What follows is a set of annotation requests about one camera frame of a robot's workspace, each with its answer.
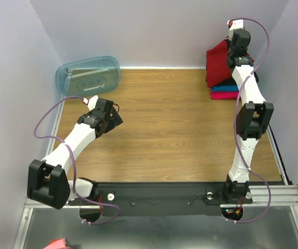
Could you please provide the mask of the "red t-shirt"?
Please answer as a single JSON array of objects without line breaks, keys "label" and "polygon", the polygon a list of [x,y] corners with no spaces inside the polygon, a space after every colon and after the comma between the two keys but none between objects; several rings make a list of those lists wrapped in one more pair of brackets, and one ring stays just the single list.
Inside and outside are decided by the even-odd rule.
[{"label": "red t-shirt", "polygon": [[219,83],[232,77],[230,69],[227,66],[229,44],[229,39],[224,39],[206,52],[206,77],[208,77],[209,81],[213,81],[213,83]]}]

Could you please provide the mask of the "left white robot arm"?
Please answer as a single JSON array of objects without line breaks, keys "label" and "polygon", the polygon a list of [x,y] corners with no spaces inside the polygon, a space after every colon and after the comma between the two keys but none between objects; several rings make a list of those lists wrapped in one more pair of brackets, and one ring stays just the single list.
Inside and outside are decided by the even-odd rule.
[{"label": "left white robot arm", "polygon": [[67,178],[69,169],[76,169],[76,158],[94,140],[122,124],[119,106],[113,101],[98,97],[83,98],[88,112],[82,114],[65,139],[50,136],[60,144],[41,160],[29,165],[27,197],[57,210],[69,201],[81,199],[86,204],[97,205],[97,183],[74,176]]}]

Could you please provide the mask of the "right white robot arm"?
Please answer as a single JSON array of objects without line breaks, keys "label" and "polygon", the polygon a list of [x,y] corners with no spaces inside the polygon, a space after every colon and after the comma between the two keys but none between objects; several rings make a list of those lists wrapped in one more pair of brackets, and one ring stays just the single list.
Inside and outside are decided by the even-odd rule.
[{"label": "right white robot arm", "polygon": [[232,167],[222,189],[227,202],[249,198],[249,173],[255,148],[266,132],[274,106],[262,96],[254,74],[253,60],[248,55],[251,35],[245,29],[229,34],[227,66],[238,87],[235,109],[234,137],[236,150]]}]

